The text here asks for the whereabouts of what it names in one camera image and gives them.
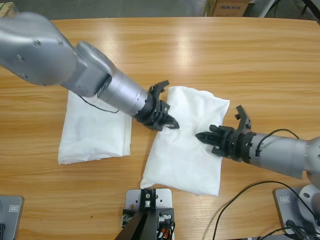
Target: cardboard box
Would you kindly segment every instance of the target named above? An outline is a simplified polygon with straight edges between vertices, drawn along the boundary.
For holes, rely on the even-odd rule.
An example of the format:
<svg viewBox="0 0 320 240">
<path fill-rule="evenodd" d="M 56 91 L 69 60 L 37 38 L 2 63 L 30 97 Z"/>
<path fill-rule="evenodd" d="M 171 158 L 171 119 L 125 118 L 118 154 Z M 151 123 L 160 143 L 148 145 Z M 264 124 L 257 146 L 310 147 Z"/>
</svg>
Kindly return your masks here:
<svg viewBox="0 0 320 240">
<path fill-rule="evenodd" d="M 13 2 L 0 3 L 0 18 L 14 17 L 17 13 L 18 9 Z"/>
<path fill-rule="evenodd" d="M 211 11 L 209 11 L 209 7 L 212 5 L 213 1 L 215 2 L 214 7 L 211 9 Z M 249 2 L 250 0 L 207 0 L 203 11 L 203 16 L 242 17 L 248 7 Z"/>
</svg>

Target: white cloth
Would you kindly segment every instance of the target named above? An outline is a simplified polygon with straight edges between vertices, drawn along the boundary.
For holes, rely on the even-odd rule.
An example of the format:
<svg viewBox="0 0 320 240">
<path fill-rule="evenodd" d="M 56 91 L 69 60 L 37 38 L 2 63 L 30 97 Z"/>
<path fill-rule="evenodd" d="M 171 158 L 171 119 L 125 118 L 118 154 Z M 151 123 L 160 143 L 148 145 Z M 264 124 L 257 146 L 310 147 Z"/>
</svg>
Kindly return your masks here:
<svg viewBox="0 0 320 240">
<path fill-rule="evenodd" d="M 141 189 L 162 184 L 198 195 L 218 195 L 222 157 L 211 153 L 212 146 L 195 135 L 222 125 L 229 107 L 207 91 L 184 86 L 168 89 L 168 113 L 179 129 L 164 127 L 153 142 L 140 183 Z"/>
<path fill-rule="evenodd" d="M 108 111 L 117 109 L 96 96 L 84 98 Z M 119 111 L 96 109 L 69 91 L 59 146 L 59 164 L 130 155 L 132 118 Z"/>
</svg>

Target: wire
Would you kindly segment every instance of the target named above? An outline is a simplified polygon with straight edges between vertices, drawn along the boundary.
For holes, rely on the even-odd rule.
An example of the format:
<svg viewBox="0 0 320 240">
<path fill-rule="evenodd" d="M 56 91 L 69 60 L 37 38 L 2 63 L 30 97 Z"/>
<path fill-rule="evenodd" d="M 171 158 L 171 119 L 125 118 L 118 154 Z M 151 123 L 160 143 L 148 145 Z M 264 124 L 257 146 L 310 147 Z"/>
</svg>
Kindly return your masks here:
<svg viewBox="0 0 320 240">
<path fill-rule="evenodd" d="M 278 3 L 280 3 L 281 0 L 276 0 L 271 7 L 269 8 L 268 12 L 266 14 L 268 14 L 276 5 L 278 5 Z"/>
<path fill-rule="evenodd" d="M 221 212 L 219 213 L 219 216 L 216 220 L 215 223 L 215 228 L 214 228 L 214 233 L 213 233 L 213 238 L 212 240 L 215 240 L 216 238 L 216 233 L 217 233 L 217 229 L 218 229 L 218 224 L 219 224 L 219 220 L 222 216 L 222 214 L 224 213 L 224 211 L 239 197 L 241 196 L 245 191 L 247 191 L 248 189 L 257 186 L 257 185 L 261 185 L 261 184 L 280 184 L 283 185 L 285 187 L 287 187 L 288 189 L 290 189 L 298 198 L 299 200 L 303 203 L 303 205 L 309 210 L 309 212 L 313 215 L 313 217 L 319 221 L 319 218 L 314 214 L 314 212 L 308 207 L 308 205 L 303 201 L 303 199 L 299 196 L 299 194 L 297 194 L 291 187 L 289 187 L 287 184 L 280 182 L 280 181 L 260 181 L 257 183 L 254 183 L 252 185 L 249 185 L 247 187 L 245 187 L 243 190 L 241 190 L 234 198 L 232 198 L 227 205 L 225 205 L 225 207 L 221 210 Z"/>
<path fill-rule="evenodd" d="M 280 3 L 280 1 L 278 1 L 278 3 L 275 5 L 274 11 L 273 11 L 273 17 L 274 18 L 276 18 L 276 11 L 277 11 L 279 3 Z"/>
<path fill-rule="evenodd" d="M 172 236 L 174 234 L 175 228 L 176 228 L 176 223 L 174 221 L 163 225 L 163 227 L 158 231 L 156 238 L 158 240 L 171 240 Z"/>
<path fill-rule="evenodd" d="M 305 229 L 304 227 L 302 227 L 302 226 L 286 226 L 286 227 L 283 227 L 283 228 L 279 228 L 279 229 L 273 230 L 273 231 L 269 232 L 267 235 L 265 235 L 265 236 L 263 236 L 263 237 L 258 237 L 256 240 L 264 240 L 265 238 L 267 238 L 267 237 L 275 234 L 276 232 L 283 231 L 283 230 L 288 230 L 288 229 L 291 229 L 291 230 L 292 230 L 293 232 L 295 232 L 295 234 L 297 234 L 298 236 L 303 235 L 303 237 L 301 237 L 301 239 L 306 239 L 306 240 L 308 240 L 307 236 L 304 236 L 304 234 L 305 234 L 304 232 L 298 233 L 298 232 L 297 232 L 297 229 L 295 229 L 295 228 L 306 230 L 306 229 Z"/>
<path fill-rule="evenodd" d="M 263 142 L 265 139 L 267 139 L 268 137 L 270 137 L 271 135 L 273 135 L 273 134 L 275 134 L 275 133 L 277 133 L 277 132 L 280 132 L 280 131 L 289 132 L 289 133 L 293 134 L 297 139 L 300 139 L 300 138 L 298 137 L 298 135 L 296 135 L 294 132 L 290 131 L 289 129 L 280 128 L 280 129 L 274 130 L 274 131 L 270 132 L 268 135 L 264 136 L 264 137 L 260 140 L 260 142 L 258 143 L 258 146 L 256 147 L 256 150 L 255 150 L 255 156 L 256 156 L 256 157 L 260 157 L 260 152 L 261 152 L 260 147 L 261 147 L 262 142 Z"/>
<path fill-rule="evenodd" d="M 81 98 L 86 104 L 89 104 L 90 106 L 96 108 L 96 109 L 99 109 L 101 111 L 104 111 L 104 112 L 108 112 L 108 113 L 111 113 L 111 114 L 116 114 L 117 112 L 119 112 L 119 110 L 117 111 L 110 111 L 110 110 L 105 110 L 105 109 L 102 109 L 100 107 L 97 107 L 96 105 L 93 105 L 92 103 L 88 102 L 87 100 L 85 100 L 82 96 L 79 96 L 79 98 Z"/>
</svg>

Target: wood grain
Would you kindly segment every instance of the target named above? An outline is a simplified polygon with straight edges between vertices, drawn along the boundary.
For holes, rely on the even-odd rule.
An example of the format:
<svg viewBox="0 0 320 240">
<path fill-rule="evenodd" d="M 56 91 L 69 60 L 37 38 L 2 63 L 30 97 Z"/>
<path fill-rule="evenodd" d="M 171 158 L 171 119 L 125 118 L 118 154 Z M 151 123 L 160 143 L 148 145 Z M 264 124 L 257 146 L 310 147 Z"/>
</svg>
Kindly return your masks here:
<svg viewBox="0 0 320 240">
<path fill-rule="evenodd" d="M 320 134 L 316 22 L 190 17 L 54 23 L 72 44 L 93 44 L 145 89 L 169 80 L 171 86 L 231 100 L 226 126 L 237 127 L 235 107 L 241 104 L 255 132 L 288 128 L 304 139 Z M 113 239 L 121 230 L 125 193 L 139 188 L 156 132 L 134 120 L 130 156 L 58 165 L 67 90 L 31 85 L 3 68 L 0 79 L 0 189 L 25 198 L 18 239 Z M 176 239 L 211 239 L 215 212 L 262 180 L 308 183 L 225 159 L 219 197 L 172 189 Z M 272 194 L 277 188 L 261 185 L 241 196 L 221 218 L 217 239 L 260 236 L 280 227 Z"/>
</svg>

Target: gray robotic arm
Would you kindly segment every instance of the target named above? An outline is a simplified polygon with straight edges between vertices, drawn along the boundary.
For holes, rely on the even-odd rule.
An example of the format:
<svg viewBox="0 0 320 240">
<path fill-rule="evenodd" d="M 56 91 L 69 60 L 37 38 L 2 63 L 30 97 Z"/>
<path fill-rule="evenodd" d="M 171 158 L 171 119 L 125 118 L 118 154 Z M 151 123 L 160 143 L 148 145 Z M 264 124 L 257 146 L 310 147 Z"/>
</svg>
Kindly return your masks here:
<svg viewBox="0 0 320 240">
<path fill-rule="evenodd" d="M 45 17 L 25 12 L 0 19 L 0 65 L 40 86 L 61 85 L 82 97 L 93 97 L 136 118 L 146 127 L 179 128 L 159 100 L 168 81 L 145 91 L 87 42 L 73 47 Z"/>
<path fill-rule="evenodd" d="M 312 140 L 275 136 L 251 131 L 251 120 L 243 107 L 237 106 L 239 127 L 209 127 L 210 132 L 195 136 L 213 145 L 212 153 L 275 171 L 294 178 L 302 178 L 303 171 L 313 185 L 320 189 L 320 137 Z"/>
</svg>

